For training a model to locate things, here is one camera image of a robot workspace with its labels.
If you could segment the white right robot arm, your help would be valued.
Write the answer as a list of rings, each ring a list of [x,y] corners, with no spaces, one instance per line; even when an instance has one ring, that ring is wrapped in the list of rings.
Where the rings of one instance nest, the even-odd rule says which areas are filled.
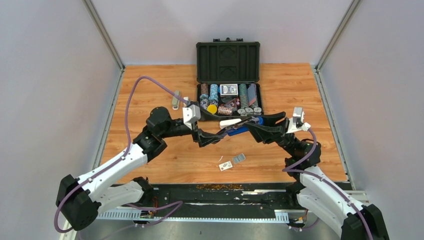
[[[285,112],[250,116],[243,127],[258,143],[275,143],[290,157],[283,172],[295,178],[285,195],[292,209],[303,207],[327,224],[341,240],[388,240],[389,234],[381,210],[364,204],[330,180],[318,164],[321,147],[304,113],[287,118]]]

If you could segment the black poker chip case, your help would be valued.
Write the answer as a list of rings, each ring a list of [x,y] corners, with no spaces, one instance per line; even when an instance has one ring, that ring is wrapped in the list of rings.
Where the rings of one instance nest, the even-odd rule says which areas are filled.
[[[201,101],[202,84],[256,85],[257,106],[264,110],[260,80],[260,47],[258,41],[214,39],[196,44],[196,101]]]

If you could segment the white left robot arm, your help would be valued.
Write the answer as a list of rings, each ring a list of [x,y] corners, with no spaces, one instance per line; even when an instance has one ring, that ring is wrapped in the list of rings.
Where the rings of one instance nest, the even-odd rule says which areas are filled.
[[[219,142],[227,129],[218,133],[202,131],[197,126],[200,108],[192,104],[183,109],[183,117],[172,119],[165,107],[156,107],[146,119],[146,126],[127,147],[115,157],[78,177],[67,175],[59,185],[56,198],[57,209],[53,224],[59,233],[66,233],[58,224],[62,214],[71,228],[80,231],[89,226],[98,215],[127,203],[142,207],[153,201],[153,193],[146,179],[138,177],[127,184],[113,186],[124,175],[146,165],[167,147],[165,138],[191,135],[200,147]]]

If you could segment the small white stapler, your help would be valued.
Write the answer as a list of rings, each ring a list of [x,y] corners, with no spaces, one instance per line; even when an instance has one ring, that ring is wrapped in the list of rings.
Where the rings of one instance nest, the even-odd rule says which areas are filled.
[[[184,99],[183,107],[186,108],[187,107],[187,103],[190,102],[190,99],[189,99],[188,96],[183,97],[183,99]]]

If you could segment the blue stapler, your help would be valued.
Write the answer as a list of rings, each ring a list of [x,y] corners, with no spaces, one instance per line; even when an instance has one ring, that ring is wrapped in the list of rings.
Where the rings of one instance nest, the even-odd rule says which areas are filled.
[[[240,122],[233,124],[233,125],[230,125],[230,126],[227,126],[223,129],[220,129],[219,131],[226,132],[227,133],[226,136],[230,136],[230,137],[234,136],[234,135],[238,135],[238,134],[245,133],[245,132],[248,131],[248,128],[245,126],[247,123],[263,125],[262,119],[259,116],[248,116],[245,119],[241,119]]]

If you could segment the grey-green stapler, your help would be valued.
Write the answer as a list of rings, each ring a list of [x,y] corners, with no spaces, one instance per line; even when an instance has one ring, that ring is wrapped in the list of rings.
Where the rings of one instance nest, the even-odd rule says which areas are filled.
[[[181,98],[181,92],[179,90],[176,90],[173,93],[173,97],[171,101],[172,109],[175,111],[180,108],[180,102],[181,102],[180,98]]]

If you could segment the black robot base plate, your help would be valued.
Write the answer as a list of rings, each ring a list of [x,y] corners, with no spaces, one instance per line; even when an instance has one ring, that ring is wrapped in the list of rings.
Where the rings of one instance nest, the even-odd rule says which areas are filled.
[[[293,218],[308,212],[294,194],[291,183],[154,184],[137,207],[157,208],[155,216],[189,219],[270,219],[276,211]]]

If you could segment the yellow poker chip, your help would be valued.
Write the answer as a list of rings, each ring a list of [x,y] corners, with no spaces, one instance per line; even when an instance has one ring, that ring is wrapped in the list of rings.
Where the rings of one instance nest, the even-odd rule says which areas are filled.
[[[209,113],[211,113],[211,114],[216,114],[217,113],[217,111],[218,111],[218,107],[215,105],[215,104],[210,104],[208,107],[207,107],[207,111],[209,112]]]

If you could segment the blue playing card deck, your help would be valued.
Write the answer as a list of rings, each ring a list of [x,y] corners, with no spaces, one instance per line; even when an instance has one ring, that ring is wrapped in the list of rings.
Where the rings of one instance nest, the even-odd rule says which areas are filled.
[[[221,97],[238,96],[239,86],[238,84],[220,84],[219,93]]]

